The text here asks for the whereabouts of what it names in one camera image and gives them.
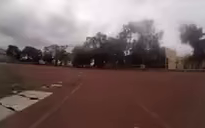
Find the ground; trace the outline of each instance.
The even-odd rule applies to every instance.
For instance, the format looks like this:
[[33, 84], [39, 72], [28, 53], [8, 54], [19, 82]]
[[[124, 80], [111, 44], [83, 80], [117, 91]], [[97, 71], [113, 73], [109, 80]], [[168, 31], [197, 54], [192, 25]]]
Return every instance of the ground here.
[[0, 98], [11, 95], [13, 91], [34, 89], [38, 82], [24, 80], [17, 69], [11, 69], [8, 64], [0, 63]]
[[63, 87], [2, 128], [205, 128], [205, 73], [9, 67]]

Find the building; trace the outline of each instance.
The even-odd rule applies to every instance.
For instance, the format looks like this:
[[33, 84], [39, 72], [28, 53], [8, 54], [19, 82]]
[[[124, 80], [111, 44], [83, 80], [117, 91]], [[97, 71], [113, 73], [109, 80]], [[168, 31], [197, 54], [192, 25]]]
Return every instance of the building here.
[[170, 48], [165, 48], [166, 54], [166, 68], [173, 70], [177, 68], [177, 53], [175, 50]]

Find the red ground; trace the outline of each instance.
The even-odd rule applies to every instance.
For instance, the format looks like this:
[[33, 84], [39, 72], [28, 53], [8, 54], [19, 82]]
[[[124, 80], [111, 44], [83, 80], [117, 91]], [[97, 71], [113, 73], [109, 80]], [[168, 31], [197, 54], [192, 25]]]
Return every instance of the red ground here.
[[2, 128], [205, 128], [205, 73], [10, 66], [64, 85]]

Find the red running track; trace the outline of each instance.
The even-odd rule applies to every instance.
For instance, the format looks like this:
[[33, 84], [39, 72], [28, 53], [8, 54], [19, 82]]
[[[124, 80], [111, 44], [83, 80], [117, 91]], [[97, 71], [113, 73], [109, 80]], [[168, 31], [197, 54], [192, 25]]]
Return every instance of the red running track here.
[[2, 128], [205, 128], [205, 73], [19, 66], [67, 85]]

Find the cloud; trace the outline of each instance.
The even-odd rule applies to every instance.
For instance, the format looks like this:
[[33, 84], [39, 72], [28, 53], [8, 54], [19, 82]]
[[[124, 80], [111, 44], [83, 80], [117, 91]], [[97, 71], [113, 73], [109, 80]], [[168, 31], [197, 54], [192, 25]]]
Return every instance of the cloud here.
[[205, 30], [205, 0], [0, 0], [0, 46], [80, 44], [98, 31], [114, 36], [123, 24], [145, 18], [165, 31], [164, 46], [190, 53], [178, 27], [195, 23]]

